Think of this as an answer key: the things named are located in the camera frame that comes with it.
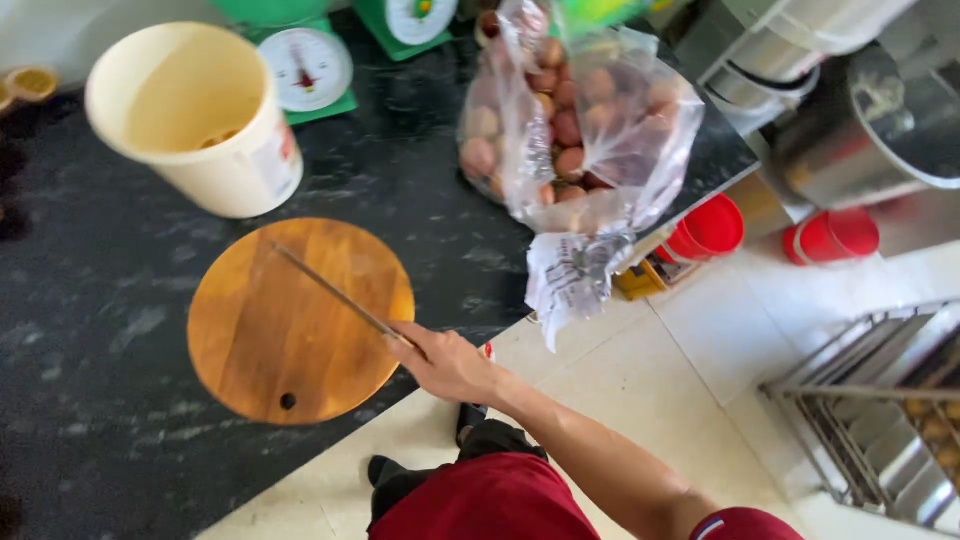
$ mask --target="plastic bag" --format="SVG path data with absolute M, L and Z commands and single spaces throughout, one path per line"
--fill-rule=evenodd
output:
M 653 37 L 578 34 L 563 40 L 566 66 L 557 65 L 546 4 L 506 0 L 497 14 L 501 37 L 481 56 L 461 120 L 461 165 L 515 219 L 546 235 L 528 254 L 527 304 L 553 350 L 563 324 L 600 312 L 628 238 L 680 192 L 704 105 L 656 58 Z M 563 34 L 564 21 L 555 22 Z

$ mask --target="green kitchen scale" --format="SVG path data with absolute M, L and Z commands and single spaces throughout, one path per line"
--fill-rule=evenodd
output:
M 213 0 L 274 72 L 290 125 L 357 108 L 353 60 L 326 18 L 328 0 Z
M 404 61 L 453 39 L 457 0 L 353 0 L 353 10 L 390 60 Z

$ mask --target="metal rack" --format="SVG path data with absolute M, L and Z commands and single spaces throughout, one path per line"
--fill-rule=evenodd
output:
M 864 316 L 760 389 L 838 503 L 960 538 L 960 300 Z

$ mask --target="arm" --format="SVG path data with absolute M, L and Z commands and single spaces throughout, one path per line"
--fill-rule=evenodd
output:
M 456 332 L 394 323 L 423 350 L 391 351 L 427 392 L 489 405 L 514 418 L 605 514 L 643 540 L 686 540 L 720 509 L 662 461 L 619 433 L 558 404 L 481 355 Z

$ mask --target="cream plastic bucket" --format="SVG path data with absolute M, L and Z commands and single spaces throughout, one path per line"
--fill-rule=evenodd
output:
M 90 73 L 86 114 L 110 148 L 222 217 L 275 209 L 303 176 L 269 67 L 215 26 L 161 24 L 113 45 Z

